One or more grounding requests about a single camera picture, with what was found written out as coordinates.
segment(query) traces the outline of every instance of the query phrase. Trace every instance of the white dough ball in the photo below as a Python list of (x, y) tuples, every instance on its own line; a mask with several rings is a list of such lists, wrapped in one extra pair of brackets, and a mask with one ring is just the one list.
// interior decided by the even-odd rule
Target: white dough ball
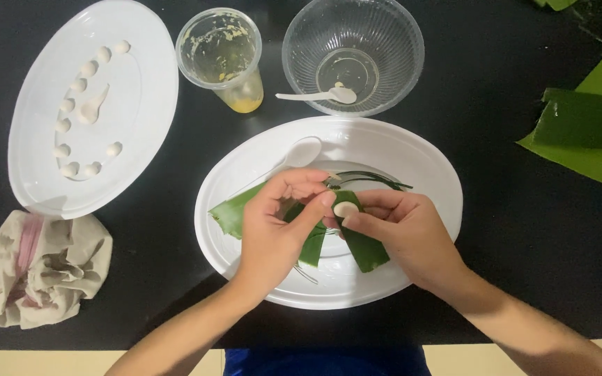
[(126, 54), (127, 52), (129, 52), (130, 48), (131, 45), (126, 40), (118, 42), (114, 47), (115, 52), (117, 52), (118, 54)]
[(99, 171), (101, 171), (101, 163), (95, 162), (91, 165), (87, 165), (87, 166), (85, 166), (84, 170), (85, 170), (85, 175), (94, 176), (94, 175), (98, 174)]
[(66, 133), (69, 131), (70, 128), (71, 120), (69, 119), (57, 120), (57, 122), (55, 123), (55, 131), (57, 132)]
[(106, 154), (110, 155), (111, 157), (115, 157), (115, 156), (119, 155), (121, 152), (122, 152), (122, 144), (120, 142), (112, 143), (112, 144), (108, 145), (108, 148), (106, 148)]
[(339, 202), (334, 206), (334, 214), (336, 217), (347, 218), (350, 214), (356, 213), (359, 208), (350, 201)]
[(96, 50), (96, 57), (102, 62), (108, 63), (110, 61), (110, 50), (104, 46), (101, 46)]
[(76, 90), (79, 93), (84, 92), (87, 87), (88, 81), (84, 78), (79, 78), (78, 80), (71, 82), (71, 89)]
[(78, 173), (78, 169), (74, 165), (64, 165), (60, 168), (60, 172), (65, 177), (74, 177)]
[(62, 104), (60, 105), (60, 109), (64, 112), (71, 112), (74, 110), (75, 107), (76, 107), (76, 103), (71, 98), (64, 99), (62, 101)]
[(52, 151), (53, 155), (57, 158), (66, 158), (71, 154), (71, 148), (66, 144), (61, 144)]
[(80, 68), (80, 73), (83, 77), (92, 77), (96, 73), (96, 65), (94, 62), (87, 62)]

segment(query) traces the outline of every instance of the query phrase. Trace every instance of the white plastic spoon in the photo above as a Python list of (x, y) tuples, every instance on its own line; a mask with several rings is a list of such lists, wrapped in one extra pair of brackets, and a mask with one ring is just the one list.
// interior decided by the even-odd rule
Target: white plastic spoon
[(305, 137), (299, 141), (296, 141), (292, 145), (290, 151), (287, 152), (285, 159), (282, 161), (282, 163), (280, 163), (280, 165), (273, 167), (262, 175), (259, 175), (255, 180), (241, 188), (238, 192), (232, 194), (229, 199), (251, 188), (253, 183), (265, 175), (275, 175), (280, 171), (288, 169), (289, 167), (297, 168), (308, 166), (315, 160), (315, 158), (317, 158), (318, 155), (320, 155), (320, 150), (322, 150), (322, 141), (315, 136)]
[(356, 94), (347, 88), (331, 88), (327, 92), (315, 94), (276, 94), (277, 98), (288, 100), (326, 100), (333, 99), (340, 103), (355, 103)]
[(108, 95), (109, 84), (106, 84), (104, 92), (96, 98), (92, 98), (80, 106), (80, 116), (78, 119), (83, 124), (95, 124), (96, 120), (99, 119), (99, 107), (104, 103), (106, 95)]

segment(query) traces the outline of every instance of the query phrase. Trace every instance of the black table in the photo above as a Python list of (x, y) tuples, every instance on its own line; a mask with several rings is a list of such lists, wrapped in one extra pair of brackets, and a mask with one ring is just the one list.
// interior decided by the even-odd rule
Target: black table
[[(92, 2), (0, 1), (0, 225), (20, 208), (6, 162), (17, 93), (53, 33)], [(0, 349), (128, 348), (222, 286), (225, 280), (205, 260), (194, 235), (203, 178), (249, 137), (321, 115), (304, 102), (273, 97), (290, 91), (281, 66), (282, 39), (307, 1), (142, 2), (159, 14), (174, 40), (204, 9), (230, 6), (247, 13), (262, 32), (266, 98), (255, 112), (240, 115), (180, 75), (178, 109), (157, 156), (95, 213), (114, 238), (103, 288), (65, 322), (0, 329)], [(410, 95), (373, 117), (419, 134), (456, 168), (464, 189), (456, 243), (471, 268), (581, 334), (602, 338), (602, 184), (514, 144), (532, 130), (542, 91), (574, 88), (601, 59), (602, 45), (580, 31), (570, 13), (540, 10), (531, 0), (401, 3), (422, 29), (426, 61)], [(216, 346), (485, 341), (448, 305), (411, 286), (338, 311), (264, 302)]]

